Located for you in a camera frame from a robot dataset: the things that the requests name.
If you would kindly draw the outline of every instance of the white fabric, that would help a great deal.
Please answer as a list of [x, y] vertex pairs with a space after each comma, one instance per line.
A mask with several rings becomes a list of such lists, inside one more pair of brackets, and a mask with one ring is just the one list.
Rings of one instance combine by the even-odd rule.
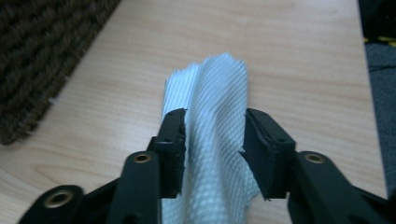
[[230, 54], [176, 71], [165, 84], [163, 116], [186, 108], [186, 170], [181, 196], [163, 200], [163, 223], [244, 223], [259, 193], [240, 156], [248, 74]]

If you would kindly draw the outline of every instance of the light wood surface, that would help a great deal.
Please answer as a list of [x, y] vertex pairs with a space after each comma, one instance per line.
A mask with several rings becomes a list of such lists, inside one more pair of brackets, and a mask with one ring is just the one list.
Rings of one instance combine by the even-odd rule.
[[[166, 78], [224, 51], [247, 63], [249, 107], [385, 197], [356, 1], [123, 0], [34, 136], [0, 147], [0, 223], [55, 186], [119, 176], [158, 132]], [[286, 201], [247, 210], [247, 223], [288, 222]]]

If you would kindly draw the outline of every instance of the wooden table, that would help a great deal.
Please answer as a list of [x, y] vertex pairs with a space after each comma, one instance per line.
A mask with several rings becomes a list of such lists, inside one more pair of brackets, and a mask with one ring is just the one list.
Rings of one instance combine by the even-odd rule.
[[[119, 176], [158, 132], [166, 78], [224, 51], [247, 63], [249, 107], [385, 197], [355, 1], [123, 0], [34, 136], [0, 148], [0, 223], [47, 189]], [[285, 222], [286, 201], [258, 196], [247, 211], [247, 223]]]

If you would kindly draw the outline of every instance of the woven fiberglass cloth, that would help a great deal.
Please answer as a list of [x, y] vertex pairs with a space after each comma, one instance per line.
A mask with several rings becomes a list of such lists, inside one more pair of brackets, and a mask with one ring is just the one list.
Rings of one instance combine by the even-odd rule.
[[242, 150], [248, 73], [230, 54], [176, 71], [165, 84], [163, 115], [186, 108], [181, 196], [163, 200], [163, 223], [244, 223], [259, 188]]

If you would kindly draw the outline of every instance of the brown carpet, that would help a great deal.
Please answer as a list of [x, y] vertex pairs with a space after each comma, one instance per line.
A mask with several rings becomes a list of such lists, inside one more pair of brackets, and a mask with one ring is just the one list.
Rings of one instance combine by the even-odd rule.
[[1, 1], [1, 144], [37, 126], [119, 1]]

